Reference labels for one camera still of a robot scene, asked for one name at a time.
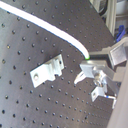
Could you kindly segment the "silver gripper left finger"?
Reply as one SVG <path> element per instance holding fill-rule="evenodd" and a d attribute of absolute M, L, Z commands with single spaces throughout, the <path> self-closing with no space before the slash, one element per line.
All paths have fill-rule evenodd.
<path fill-rule="evenodd" d="M 114 92 L 114 96 L 111 98 L 116 99 L 119 88 L 113 80 L 115 72 L 108 67 L 105 61 L 82 61 L 80 68 L 81 72 L 76 76 L 74 83 L 77 84 L 85 78 L 92 78 L 95 85 L 94 90 L 91 92 L 92 101 L 95 101 L 98 96 L 107 97 L 107 87 L 110 87 Z"/>

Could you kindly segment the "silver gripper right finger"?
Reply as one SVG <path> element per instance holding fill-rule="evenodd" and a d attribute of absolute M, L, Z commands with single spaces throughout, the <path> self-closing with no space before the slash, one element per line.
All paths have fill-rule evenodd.
<path fill-rule="evenodd" d="M 112 67 L 128 60 L 128 37 L 124 37 L 113 46 L 103 48 L 101 51 L 90 52 L 91 59 L 107 57 Z"/>

